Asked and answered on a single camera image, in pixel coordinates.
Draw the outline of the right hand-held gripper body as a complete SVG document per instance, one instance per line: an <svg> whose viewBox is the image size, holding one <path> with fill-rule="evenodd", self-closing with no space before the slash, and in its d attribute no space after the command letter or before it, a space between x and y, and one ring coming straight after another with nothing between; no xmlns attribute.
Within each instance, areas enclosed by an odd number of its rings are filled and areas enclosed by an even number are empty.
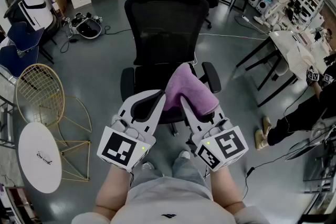
<svg viewBox="0 0 336 224"><path fill-rule="evenodd" d="M228 118L208 131L196 132L191 140L196 146L196 156L213 172L234 163L248 151L240 128L233 126Z"/></svg>

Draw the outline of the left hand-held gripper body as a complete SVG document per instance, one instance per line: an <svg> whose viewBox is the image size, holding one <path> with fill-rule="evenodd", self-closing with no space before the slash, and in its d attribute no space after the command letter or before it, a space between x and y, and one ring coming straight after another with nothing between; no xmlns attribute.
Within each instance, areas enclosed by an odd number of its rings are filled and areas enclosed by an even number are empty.
<svg viewBox="0 0 336 224"><path fill-rule="evenodd" d="M131 172L155 143L154 136L141 134L120 116L114 115L112 125L104 129L97 156L111 165Z"/></svg>

